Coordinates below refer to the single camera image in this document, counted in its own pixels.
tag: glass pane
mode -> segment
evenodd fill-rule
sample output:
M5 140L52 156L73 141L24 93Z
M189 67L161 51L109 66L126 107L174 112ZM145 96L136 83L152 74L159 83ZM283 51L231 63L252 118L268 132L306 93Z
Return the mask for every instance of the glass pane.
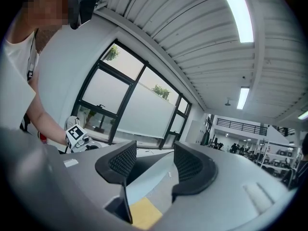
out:
M114 119L79 106L77 117L85 120L85 130L91 137L107 141Z
M180 105L179 105L179 110L185 114L186 108L187 108L188 103L185 101L185 99L181 99Z
M129 54L120 46L114 44L103 59L104 63L119 70L132 79L136 79L143 63Z
M175 135L172 135L172 134L168 134L167 136L167 139L166 139L166 142L164 144L164 148L169 148L169 147L172 147L173 146L173 143L176 139L176 136Z
M116 114L128 87L128 84L98 69L82 100Z
M169 103L175 105L179 97L178 93L173 90L165 81L163 81L151 69L146 68L142 74L139 83L143 84Z
M138 83L117 128L117 141L129 137L132 139L127 140L145 142L141 138L147 137L151 146L158 146L157 140L164 138L174 110L175 105Z
M184 118L181 117L180 115L176 114L174 121L172 123L170 132L180 133L182 126L183 126L183 123L184 123Z

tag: mesh panel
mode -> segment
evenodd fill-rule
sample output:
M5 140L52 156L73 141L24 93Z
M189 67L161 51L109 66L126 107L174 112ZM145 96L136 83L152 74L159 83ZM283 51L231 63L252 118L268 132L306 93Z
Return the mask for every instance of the mesh panel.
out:
M108 166L115 172L128 177L131 169L136 162L137 147L135 145L129 147L122 153L111 158L108 162Z
M191 179L202 169L199 158L177 145L174 150L174 163L178 169L179 182Z

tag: ceiling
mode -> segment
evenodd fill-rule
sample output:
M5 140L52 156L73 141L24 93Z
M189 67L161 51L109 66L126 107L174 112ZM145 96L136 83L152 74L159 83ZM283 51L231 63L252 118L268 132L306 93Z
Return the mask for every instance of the ceiling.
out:
M207 113L308 129L297 119L308 110L306 40L281 0L246 2L254 43L240 43L226 0L101 0L98 11L145 32ZM242 86L250 93L237 110Z
M244 140L247 140L247 139L250 140L250 141L248 141L249 144L256 144L257 143L257 139L241 136L241 135L235 134L235 133L226 133L226 132L218 130L218 129L215 129L215 133L218 134L218 135L221 135L221 136L226 136L226 134L228 134L228 137L241 140L242 141L241 143L243 143Z

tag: smoke detector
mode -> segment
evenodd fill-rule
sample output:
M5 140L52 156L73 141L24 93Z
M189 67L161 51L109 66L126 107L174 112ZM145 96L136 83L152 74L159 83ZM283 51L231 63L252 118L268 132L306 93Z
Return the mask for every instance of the smoke detector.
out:
M229 104L229 99L228 99L227 103L225 103L225 106L231 106L231 104Z

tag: window frame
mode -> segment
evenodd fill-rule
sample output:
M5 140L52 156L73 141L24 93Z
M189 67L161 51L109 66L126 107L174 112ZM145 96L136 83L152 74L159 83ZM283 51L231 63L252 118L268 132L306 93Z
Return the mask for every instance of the window frame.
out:
M110 66L108 63L105 63L103 62L103 60L101 60L101 58L110 50L110 48L113 46L113 45L118 45L119 47L121 47L122 49L124 49L125 51L127 51L130 55L132 55L133 57L135 57L138 61L140 61L142 64L143 64L143 67L141 68L140 72L138 73L137 77L135 80L133 80L132 78L126 76L125 74L123 74L122 72L120 72L119 70L113 68L112 66ZM81 89L77 95L77 98L75 100L75 103L74 103L74 107L73 107L73 110L72 110L72 116L77 116L77 111L78 111L78 107L79 105L82 105L84 106L85 108L88 108L88 109L91 109L93 111L96 111L97 113L99 114L102 114L102 115L105 115L105 116L109 116L113 119L115 119L115 122L113 123L112 125L112 128L110 130L110 133L109 133L109 139L107 141L107 143L109 145L111 144L114 144L113 140L114 140L114 137L115 137L115 134L116 134L116 130L118 128L118 125L120 123L120 120L122 118L122 115L125 111L125 108L142 76L142 74L144 73L145 69L146 68L149 68L150 70L152 70L158 77L160 77L164 82L166 82L179 96L178 96L178 99L176 101L176 108L172 114L172 117L171 117L171 120L170 120L170 123L167 127L167 130L165 132L165 136L164 138L161 140L160 144L158 147L147 147L147 146L138 146L138 148L146 148L146 149L163 149L164 147L164 144L166 142L166 139L168 137L169 134L171 135L176 135L176 139L175 140L179 140L182 133L183 133L183 130L184 130L184 127L186 125L186 121L187 121L187 118L188 118L188 115L189 115L189 112L190 112L190 109L191 109L191 106L192 104L183 96L183 94L181 92L179 92L179 90L177 88L174 87L174 85L172 85L161 73L159 73L155 68L153 68L147 61L145 61L144 59L142 59L139 55L137 55L135 52L133 52L130 48L128 48L126 45L122 44L121 42L118 41L118 39L114 40L107 48L106 50L103 51L103 53L100 55L100 57L98 58L98 60L95 62L95 64L93 65L93 67L91 68L91 70L89 71L87 77L85 78L82 86L81 86ZM82 100L83 98L83 95L88 87L88 85L90 84L94 74L96 73L97 70L102 70L108 74L110 74L111 76L119 79L120 81L126 83L129 85L128 87L128 90L121 102L121 105L117 111L117 113L112 113L110 111L107 111L107 110L104 110L103 108L99 108L97 106L94 106L93 104L90 104L84 100ZM185 110L185 113L181 112L178 110L179 108L179 105L180 105L180 101L181 99L184 99L186 102L187 102L187 107L186 107L186 110ZM184 118L184 122L183 122L183 125L182 125L182 128L181 128L181 131L180 133L175 133L175 132L171 132L170 129L172 127L172 124L174 122L174 119L175 119L175 116L176 114L180 115L181 117Z

